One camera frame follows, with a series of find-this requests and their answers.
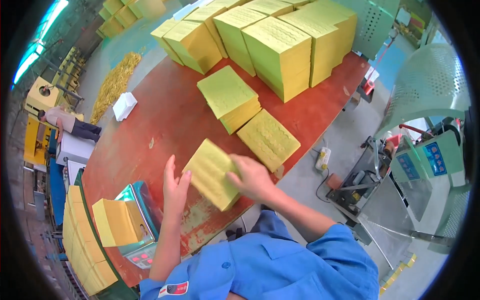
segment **gray concrete floor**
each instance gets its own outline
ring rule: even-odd
[[[180,8],[180,4],[177,0],[170,0],[166,2],[166,4],[168,6],[168,11],[162,19],[170,18],[172,14]],[[81,78],[78,91],[78,93],[85,98],[85,101],[80,104],[77,109],[77,112],[85,114],[86,121],[90,118],[92,107],[103,79],[112,68],[111,57],[114,55],[118,56],[119,53],[124,54],[131,51],[131,46],[124,46],[122,48],[122,45],[127,44],[122,43],[121,41],[128,40],[129,37],[132,36],[132,32],[128,33],[129,31],[133,31],[134,33],[135,30],[142,28],[142,26],[153,25],[135,25],[134,28],[130,28],[120,36],[115,37],[106,46],[100,45],[89,59],[86,65],[87,73]],[[405,41],[402,41],[401,39],[402,37],[399,38],[400,41],[396,41],[396,43],[399,44],[398,47],[407,47]],[[405,51],[410,53],[413,52],[412,49],[404,50],[404,52]],[[154,46],[146,51],[143,55],[142,61],[134,70],[134,73],[130,78],[127,91],[132,91],[143,77],[165,56],[166,53],[159,46]],[[384,108],[387,104],[390,91],[384,87],[381,81],[382,74],[380,74],[379,79],[375,82],[376,88],[372,103],[369,104],[362,100],[355,109],[341,112],[325,132],[323,140],[320,139],[317,141],[316,146],[314,146],[314,148],[320,149],[321,146],[328,143],[328,147],[332,150],[329,170],[331,173],[338,174],[341,178],[344,178],[353,168],[362,153],[360,144],[364,142],[369,135],[373,135],[376,132],[383,118]],[[112,117],[113,110],[109,108],[105,116],[100,120],[99,126],[105,126],[108,120]],[[278,187],[297,201],[330,216],[335,221],[344,222],[345,219],[332,204],[322,202],[315,196],[315,191],[324,178],[324,174],[319,173],[314,168],[316,159],[317,153],[309,151],[278,183]],[[422,220],[423,223],[418,223],[414,220],[417,230],[434,232],[438,225],[443,207],[441,203],[442,201],[443,203],[445,202],[446,194],[448,193],[448,185],[445,184],[445,179],[432,182],[432,185],[435,191],[434,195],[432,195],[432,199],[435,199],[435,201],[430,201],[425,217]],[[322,186],[319,190],[319,195],[324,198],[327,192],[327,188]],[[259,206],[254,205],[243,215],[247,231],[252,228],[259,213]],[[285,221],[292,236],[298,242],[306,244],[305,240],[295,228],[282,216],[280,217]],[[240,218],[230,226],[230,228],[239,227],[243,227],[243,222]],[[225,238],[225,233],[222,232],[215,237],[211,243],[218,242]],[[412,268],[406,269],[400,275],[395,284],[393,284],[382,295],[382,299],[417,299],[422,294],[431,280],[435,277],[446,258],[446,255],[440,255],[429,251],[427,246],[427,243],[421,241],[414,241],[411,244],[409,250],[418,256],[416,263]],[[377,263],[380,278],[382,278],[390,270],[386,260],[374,243],[366,246],[365,250]]]

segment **left hand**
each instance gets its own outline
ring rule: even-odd
[[[182,177],[174,177],[175,155],[170,156],[163,173],[163,213],[165,216],[178,216],[183,214],[187,190],[192,180],[192,172],[186,171]]]

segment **blue label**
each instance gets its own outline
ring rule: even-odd
[[[425,146],[423,151],[425,151],[425,155],[427,156],[428,162],[430,163],[430,167],[432,167],[435,176],[447,173],[447,168],[445,167],[444,159],[440,153],[440,148],[438,147],[437,142]]]
[[[399,155],[396,157],[400,165],[402,166],[403,171],[407,175],[409,180],[416,180],[420,179],[420,175],[417,172],[417,169],[415,169],[415,166],[413,165],[412,160],[408,156],[407,153],[404,153],[402,155]]]

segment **gray pants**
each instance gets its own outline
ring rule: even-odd
[[[72,135],[87,140],[93,140],[96,143],[100,138],[100,131],[102,131],[101,127],[75,119],[75,123],[73,124],[72,129]]]

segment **straw pile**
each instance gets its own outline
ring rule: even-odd
[[[125,54],[118,65],[115,66],[105,77],[95,104],[93,105],[90,123],[96,125],[107,108],[116,101],[122,93],[127,91],[127,82],[133,74],[133,69],[142,59],[142,56],[135,52]]]

